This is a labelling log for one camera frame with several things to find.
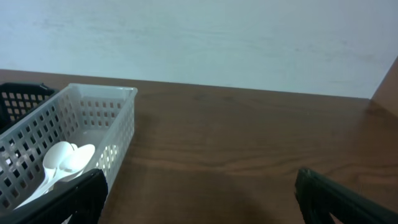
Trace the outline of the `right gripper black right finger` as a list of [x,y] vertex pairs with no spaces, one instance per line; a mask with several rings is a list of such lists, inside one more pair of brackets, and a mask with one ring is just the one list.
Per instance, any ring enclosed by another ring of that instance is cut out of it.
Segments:
[[397,214],[311,170],[299,169],[295,198],[303,220],[311,223],[395,224]]

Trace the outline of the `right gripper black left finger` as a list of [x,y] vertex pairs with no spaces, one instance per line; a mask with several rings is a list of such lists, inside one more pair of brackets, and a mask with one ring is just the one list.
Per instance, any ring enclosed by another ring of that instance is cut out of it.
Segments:
[[1,224],[98,223],[108,196],[101,169],[83,175],[1,217]]

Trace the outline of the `clear white plastic basket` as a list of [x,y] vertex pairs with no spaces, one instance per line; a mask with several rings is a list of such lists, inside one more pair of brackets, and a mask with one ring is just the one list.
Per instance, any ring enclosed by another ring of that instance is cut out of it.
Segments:
[[86,170],[101,169],[112,187],[134,135],[137,88],[71,83],[1,134],[1,215],[43,182],[42,160],[56,143],[92,144]]

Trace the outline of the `dark green plastic basket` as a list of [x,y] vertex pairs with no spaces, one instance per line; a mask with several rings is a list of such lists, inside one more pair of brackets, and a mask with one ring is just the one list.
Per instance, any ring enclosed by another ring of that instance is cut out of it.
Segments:
[[58,92],[44,83],[1,84],[1,134]]

